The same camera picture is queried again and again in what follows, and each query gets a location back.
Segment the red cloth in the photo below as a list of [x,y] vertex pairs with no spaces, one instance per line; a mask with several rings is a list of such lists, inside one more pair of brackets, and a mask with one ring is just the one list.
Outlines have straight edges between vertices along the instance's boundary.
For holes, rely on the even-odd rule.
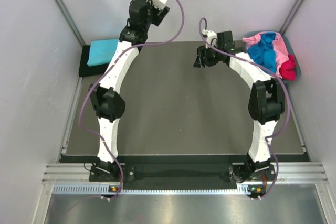
[[296,74],[294,71],[295,66],[296,66],[295,56],[288,55],[288,58],[289,60],[287,60],[281,65],[279,72],[284,80],[294,81],[296,78]]

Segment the pink cloth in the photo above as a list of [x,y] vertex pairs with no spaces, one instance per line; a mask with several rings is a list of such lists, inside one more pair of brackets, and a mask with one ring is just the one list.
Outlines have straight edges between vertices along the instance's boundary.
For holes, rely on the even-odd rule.
[[[246,48],[250,48],[256,43],[259,43],[261,41],[261,35],[266,33],[266,31],[262,31],[255,36],[249,37],[249,38],[243,38],[243,42],[246,43]],[[280,33],[275,32],[276,37],[273,41],[273,50],[276,53],[276,65],[277,65],[277,76],[282,77],[280,74],[279,69],[281,68],[281,65],[289,60],[288,58],[288,51],[284,42],[284,39],[282,38]]]
[[282,78],[284,80],[290,80],[294,81],[296,78],[295,74],[295,56],[294,55],[288,55],[289,60],[287,60],[285,63],[282,64],[280,68],[280,74],[282,75]]

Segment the blue cloth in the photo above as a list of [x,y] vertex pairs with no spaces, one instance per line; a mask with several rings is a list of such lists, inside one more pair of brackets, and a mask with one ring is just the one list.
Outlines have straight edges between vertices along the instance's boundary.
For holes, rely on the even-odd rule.
[[118,39],[96,40],[91,43],[88,66],[109,64],[117,50]]
[[276,34],[273,32],[264,33],[261,35],[261,41],[247,50],[251,59],[256,64],[262,65],[274,73],[277,71],[276,53],[273,50],[273,40],[275,37]]

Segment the black mounting bracket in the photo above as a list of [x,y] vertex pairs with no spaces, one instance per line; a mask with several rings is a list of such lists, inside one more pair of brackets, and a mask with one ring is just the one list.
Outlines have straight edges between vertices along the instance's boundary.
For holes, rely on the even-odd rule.
[[[121,165],[124,173],[124,182],[132,182],[135,175],[134,165]],[[89,181],[91,182],[118,182],[120,181],[120,169],[114,162],[104,162],[97,158],[95,163],[92,163],[90,170]]]
[[219,58],[216,57],[216,52],[212,48],[206,48],[205,45],[197,48],[197,58],[194,63],[194,68],[205,68],[216,65]]
[[275,170],[270,160],[267,161],[267,168],[262,168],[261,170],[250,169],[249,165],[246,164],[235,164],[229,165],[229,177],[232,182],[243,183],[248,185],[247,194],[250,198],[259,198],[266,193],[267,181],[274,180]]
[[[236,54],[243,51],[241,48],[236,48],[236,43],[233,41],[232,37],[232,31],[217,33],[217,48],[230,54]],[[216,52],[216,54],[223,63],[230,66],[229,56],[220,54],[219,52]]]
[[285,93],[277,79],[253,83],[248,111],[252,119],[262,125],[268,121],[279,120],[285,111]]
[[92,91],[90,99],[99,118],[106,118],[112,123],[124,114],[126,103],[113,88],[106,89],[98,84]]

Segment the cable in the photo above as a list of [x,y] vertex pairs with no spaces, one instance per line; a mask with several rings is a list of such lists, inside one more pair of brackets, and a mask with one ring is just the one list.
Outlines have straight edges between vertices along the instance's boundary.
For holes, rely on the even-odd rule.
[[85,163],[84,163],[84,169],[87,170],[87,171],[89,171],[89,172],[91,172],[89,169],[86,168]]
[[[180,9],[181,9],[181,13],[182,13],[182,22],[181,22],[181,26],[179,28],[179,31],[177,32],[177,34],[165,41],[165,42],[148,42],[148,43],[143,43],[143,44],[138,44],[138,45],[133,45],[129,48],[127,48],[126,50],[124,50],[116,59],[115,61],[119,60],[126,52],[128,52],[129,50],[133,49],[133,48],[137,48],[137,47],[148,47],[148,46],[158,46],[158,45],[165,45],[165,44],[168,44],[170,42],[172,42],[174,39],[176,39],[178,37],[178,35],[180,35],[181,31],[182,31],[182,28],[184,26],[184,10],[183,10],[183,7],[182,7],[182,4],[180,2],[180,0],[176,0],[176,2],[178,3]],[[119,167],[120,169],[120,173],[121,173],[121,181],[120,181],[120,186],[118,187],[118,190],[116,192],[116,194],[112,197],[116,197],[117,194],[121,191],[121,187],[122,187],[122,182],[123,182],[123,178],[124,178],[124,174],[123,174],[123,171],[122,171],[122,167],[119,163],[119,161],[115,158],[115,156],[113,155],[113,153],[111,152],[110,148],[107,146],[106,144],[106,141],[104,139],[104,137],[102,135],[100,135],[100,133],[96,132],[96,131],[93,131],[93,130],[90,130],[86,127],[84,127],[82,125],[82,117],[83,117],[83,112],[84,112],[84,108],[90,98],[90,95],[92,94],[93,90],[95,89],[95,87],[99,84],[99,82],[113,69],[113,67],[115,66],[116,64],[112,64],[111,67],[93,84],[93,86],[91,87],[91,89],[89,90],[89,92],[87,93],[85,99],[84,99],[84,102],[83,102],[83,105],[80,109],[80,112],[79,112],[79,119],[78,119],[78,125],[79,127],[81,127],[83,130],[87,131],[87,132],[91,132],[93,133],[94,135],[98,136],[103,144],[104,144],[104,147],[106,148],[107,152],[111,155],[112,159],[115,161],[115,163],[117,164],[117,166]]]
[[267,178],[266,178],[266,175],[265,175],[265,174],[263,174],[263,181],[262,181],[262,184],[263,184],[264,188],[267,187]]
[[243,62],[247,62],[247,63],[249,63],[249,64],[251,64],[251,65],[253,65],[253,66],[259,67],[260,69],[266,71],[266,72],[269,73],[272,77],[276,78],[276,79],[279,81],[279,83],[280,83],[280,85],[281,85],[281,87],[282,87],[282,89],[283,89],[283,92],[285,93],[286,103],[287,103],[287,106],[288,106],[287,113],[286,113],[286,119],[285,119],[285,122],[284,122],[283,126],[281,127],[281,129],[280,129],[277,133],[274,133],[273,135],[270,135],[270,136],[266,136],[266,137],[265,137],[265,142],[267,143],[269,152],[270,152],[270,154],[271,154],[271,155],[274,157],[274,159],[275,159],[275,163],[276,163],[276,172],[275,172],[274,179],[273,179],[272,184],[270,185],[269,189],[266,191],[266,193],[265,193],[263,196],[260,197],[260,200],[262,200],[262,199],[265,198],[265,197],[269,194],[269,192],[273,189],[274,184],[275,184],[275,182],[277,181],[278,174],[279,174],[279,161],[278,161],[278,158],[277,158],[277,156],[275,155],[275,153],[274,153],[274,151],[273,151],[273,149],[272,149],[272,147],[271,147],[271,145],[270,145],[268,139],[280,135],[280,134],[285,130],[285,128],[286,128],[287,125],[288,125],[288,122],[289,122],[289,116],[290,116],[290,99],[289,99],[288,91],[287,91],[286,86],[285,86],[285,84],[283,83],[282,79],[281,79],[280,77],[278,77],[275,73],[273,73],[272,71],[270,71],[269,69],[267,69],[267,68],[265,68],[265,67],[263,67],[263,66],[261,66],[261,65],[259,65],[259,64],[256,64],[256,63],[254,63],[253,61],[249,61],[249,60],[243,59],[243,58],[241,58],[241,57],[238,57],[238,56],[229,54],[229,53],[227,53],[227,52],[221,51],[221,50],[219,50],[218,48],[215,48],[214,46],[212,46],[211,44],[209,44],[209,43],[206,41],[206,39],[204,38],[203,34],[202,34],[202,28],[201,28],[201,26],[202,26],[202,21],[205,22],[205,29],[207,28],[207,20],[206,20],[206,18],[201,18],[201,20],[200,20],[199,23],[198,23],[198,32],[199,32],[199,35],[201,36],[202,40],[203,40],[203,41],[204,41],[210,48],[212,48],[212,49],[215,50],[216,52],[219,52],[220,54],[227,55],[227,56],[229,56],[229,57],[233,57],[233,58],[238,59],[238,60],[241,60],[241,61],[243,61]]
[[211,45],[213,45],[213,46],[215,46],[212,42],[214,42],[214,40],[216,40],[216,43],[218,43],[218,39],[217,38],[213,38],[212,40],[211,40]]

